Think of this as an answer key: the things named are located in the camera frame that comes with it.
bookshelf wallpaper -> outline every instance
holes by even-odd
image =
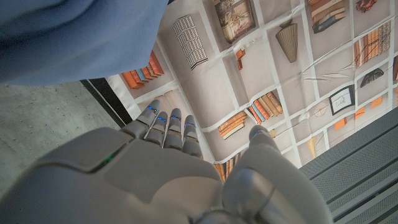
[[[256,124],[301,167],[397,106],[397,13],[396,0],[176,0],[154,45],[164,74],[139,90],[107,81],[133,118],[172,91],[164,110],[194,115],[220,175]]]

framed picture illustration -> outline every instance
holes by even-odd
[[[342,88],[329,97],[331,114],[335,115],[341,110],[355,105],[354,85]]]
[[[249,0],[213,0],[225,40],[234,40],[255,26]]]

concrete floor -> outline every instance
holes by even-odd
[[[96,128],[119,126],[80,82],[0,86],[0,197],[37,158]]]

blue fabric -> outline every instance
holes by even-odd
[[[266,118],[261,114],[261,112],[259,111],[259,109],[255,106],[255,104],[251,105],[254,109],[254,111],[256,112],[256,114],[258,115],[258,117],[260,118],[261,121],[265,121]]]
[[[136,72],[138,74],[139,79],[141,79],[141,80],[145,80],[146,79],[145,75],[144,75],[144,72],[142,72],[142,70],[140,68],[136,69]]]
[[[145,67],[167,5],[160,0],[27,2],[0,3],[0,82],[49,85]]]

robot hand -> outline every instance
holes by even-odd
[[[0,201],[1,223],[332,223],[318,190],[265,128],[225,184],[202,160],[192,116],[153,101],[132,123],[88,132],[26,170]]]

